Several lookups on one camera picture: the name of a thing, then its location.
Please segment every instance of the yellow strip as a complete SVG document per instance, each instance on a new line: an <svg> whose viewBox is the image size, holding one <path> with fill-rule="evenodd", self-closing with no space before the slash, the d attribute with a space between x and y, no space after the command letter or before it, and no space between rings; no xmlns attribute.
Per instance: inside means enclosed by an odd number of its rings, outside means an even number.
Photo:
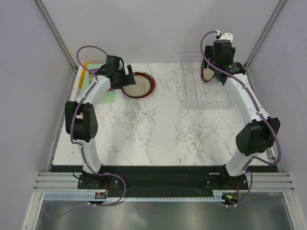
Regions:
<svg viewBox="0 0 307 230"><path fill-rule="evenodd" d="M88 64L89 64L88 62L85 62L84 67L87 67ZM82 73L81 73L78 89L82 89L85 74L86 74L86 70L82 69Z"/></svg>

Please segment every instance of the white backdrop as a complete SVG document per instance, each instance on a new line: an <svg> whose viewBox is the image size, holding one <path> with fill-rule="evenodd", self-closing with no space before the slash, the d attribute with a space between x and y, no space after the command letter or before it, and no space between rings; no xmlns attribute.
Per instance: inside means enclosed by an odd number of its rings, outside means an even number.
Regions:
<svg viewBox="0 0 307 230"><path fill-rule="evenodd" d="M278 0L43 0L69 52L95 45L125 62L178 62L199 49L203 34L234 34L236 60L246 62ZM211 44L214 36L207 40ZM104 57L93 49L86 61Z"/></svg>

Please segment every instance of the green cutting board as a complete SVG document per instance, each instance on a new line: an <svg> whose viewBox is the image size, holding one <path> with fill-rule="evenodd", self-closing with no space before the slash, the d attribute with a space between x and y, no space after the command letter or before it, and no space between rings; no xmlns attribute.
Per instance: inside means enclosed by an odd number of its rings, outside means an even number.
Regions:
<svg viewBox="0 0 307 230"><path fill-rule="evenodd" d="M88 69L98 69L102 66L102 64L88 64L87 68ZM85 76L84 76L84 81L83 81L83 85L82 85L82 89L81 89L81 94L85 92L85 90L89 87L89 85L91 84L93 80L93 76L92 74L88 74L88 72L86 72ZM115 98L116 98L116 90L113 91L107 91L102 98L98 101L98 103L114 103L115 102Z"/></svg>

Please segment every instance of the gray floor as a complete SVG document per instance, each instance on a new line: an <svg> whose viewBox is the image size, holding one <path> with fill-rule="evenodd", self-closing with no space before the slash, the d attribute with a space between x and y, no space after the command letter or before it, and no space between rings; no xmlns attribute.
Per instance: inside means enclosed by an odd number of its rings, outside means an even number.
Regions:
<svg viewBox="0 0 307 230"><path fill-rule="evenodd" d="M80 202L45 201L58 215ZM197 202L125 202L82 207L59 219L42 219L43 230L292 230L282 194L251 194L239 207Z"/></svg>

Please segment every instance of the floor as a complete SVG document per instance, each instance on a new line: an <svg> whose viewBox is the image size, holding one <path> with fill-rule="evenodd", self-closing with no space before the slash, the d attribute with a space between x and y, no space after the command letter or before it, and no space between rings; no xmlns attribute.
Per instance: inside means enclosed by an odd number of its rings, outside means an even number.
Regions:
<svg viewBox="0 0 307 230"><path fill-rule="evenodd" d="M115 103L95 108L99 159L104 165L223 165L236 150L243 128L238 108L188 111L183 106L178 63L132 64L150 73L157 88L148 98L134 100L117 92ZM81 70L73 88L75 99ZM77 146L64 128L53 165L82 165ZM265 153L260 155L267 160ZM263 165L254 160L252 165Z"/></svg>

